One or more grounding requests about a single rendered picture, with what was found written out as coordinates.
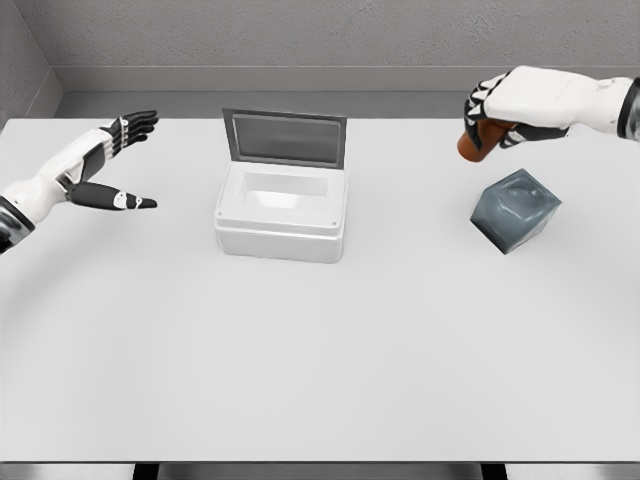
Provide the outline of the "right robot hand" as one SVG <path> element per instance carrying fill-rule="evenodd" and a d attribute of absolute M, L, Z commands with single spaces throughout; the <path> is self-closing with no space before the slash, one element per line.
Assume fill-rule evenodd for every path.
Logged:
<path fill-rule="evenodd" d="M 479 82 L 464 105 L 465 134 L 476 151 L 484 148 L 488 122 L 509 128 L 500 146 L 557 139 L 575 124 L 596 123 L 597 82 L 591 77 L 552 69 L 519 66 Z"/>

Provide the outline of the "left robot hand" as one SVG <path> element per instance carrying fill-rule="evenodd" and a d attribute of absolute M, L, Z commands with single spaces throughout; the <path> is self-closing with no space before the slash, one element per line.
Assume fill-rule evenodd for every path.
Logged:
<path fill-rule="evenodd" d="M 155 110 L 124 114 L 73 141 L 41 167 L 38 177 L 50 181 L 64 201 L 79 206 L 112 211 L 155 208 L 153 199 L 93 183 L 91 178 L 122 150 L 146 141 L 158 121 Z"/>

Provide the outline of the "dark grey cube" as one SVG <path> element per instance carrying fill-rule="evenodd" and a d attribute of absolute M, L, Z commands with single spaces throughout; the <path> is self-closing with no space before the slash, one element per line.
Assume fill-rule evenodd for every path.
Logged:
<path fill-rule="evenodd" d="M 562 201 L 525 169 L 487 187 L 471 223 L 504 255 L 546 227 Z"/>

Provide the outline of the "grey hinged box lid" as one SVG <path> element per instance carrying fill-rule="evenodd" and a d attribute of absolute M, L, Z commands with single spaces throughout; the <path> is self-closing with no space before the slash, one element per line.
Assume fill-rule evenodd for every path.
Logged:
<path fill-rule="evenodd" d="M 342 170 L 347 119 L 281 111 L 224 108 L 231 159 Z"/>

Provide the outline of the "white box body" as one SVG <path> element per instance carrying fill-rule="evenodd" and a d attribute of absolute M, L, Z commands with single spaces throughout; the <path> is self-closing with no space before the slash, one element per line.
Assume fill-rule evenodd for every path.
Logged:
<path fill-rule="evenodd" d="M 344 170 L 232 162 L 214 210 L 228 255 L 332 264 L 342 257 Z"/>

